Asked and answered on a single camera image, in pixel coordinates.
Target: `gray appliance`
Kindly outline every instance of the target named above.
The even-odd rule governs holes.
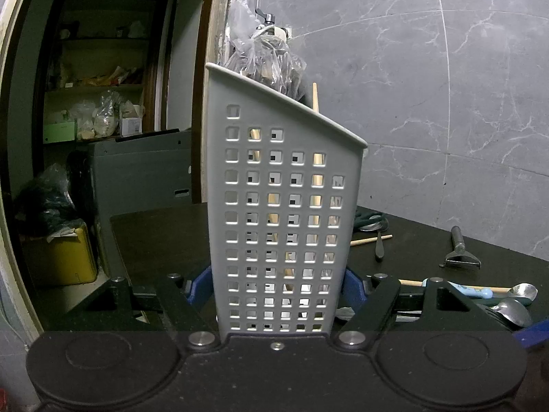
[[[190,130],[108,139],[90,144],[88,154],[103,268],[126,277],[110,218],[191,203]]]

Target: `gray plastic basket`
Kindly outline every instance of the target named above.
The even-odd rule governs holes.
[[[207,68],[208,221],[221,337],[327,332],[367,144],[265,85]]]

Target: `dark table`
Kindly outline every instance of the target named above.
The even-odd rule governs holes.
[[[452,250],[448,231],[387,217],[390,227],[384,234],[393,234],[393,238],[383,242],[382,263],[375,261],[373,243],[350,250],[347,266],[360,277],[385,272],[399,279],[421,281],[437,276],[462,285],[488,287],[529,282],[539,290],[529,307],[532,318],[539,321],[549,315],[549,262],[466,237],[467,250],[481,260],[482,268],[440,268],[439,263]],[[170,272],[193,278],[210,262],[205,203],[119,215],[111,224],[133,285],[147,285],[154,277]],[[373,236],[358,232],[353,239]],[[406,290],[415,289],[403,287],[402,291]]]

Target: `metal screw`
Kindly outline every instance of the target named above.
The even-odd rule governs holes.
[[[189,335],[189,343],[197,347],[212,345],[215,342],[215,335],[209,331],[196,331]]]
[[[285,347],[285,345],[282,342],[273,342],[271,344],[271,348],[278,352],[279,350],[282,350]]]
[[[338,339],[347,345],[359,345],[366,340],[366,336],[360,331],[344,331],[339,334]]]

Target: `yellow container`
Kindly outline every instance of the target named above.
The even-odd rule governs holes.
[[[97,266],[93,259],[86,226],[75,229],[76,236],[26,238],[23,242],[28,271],[36,286],[65,286],[93,282]]]

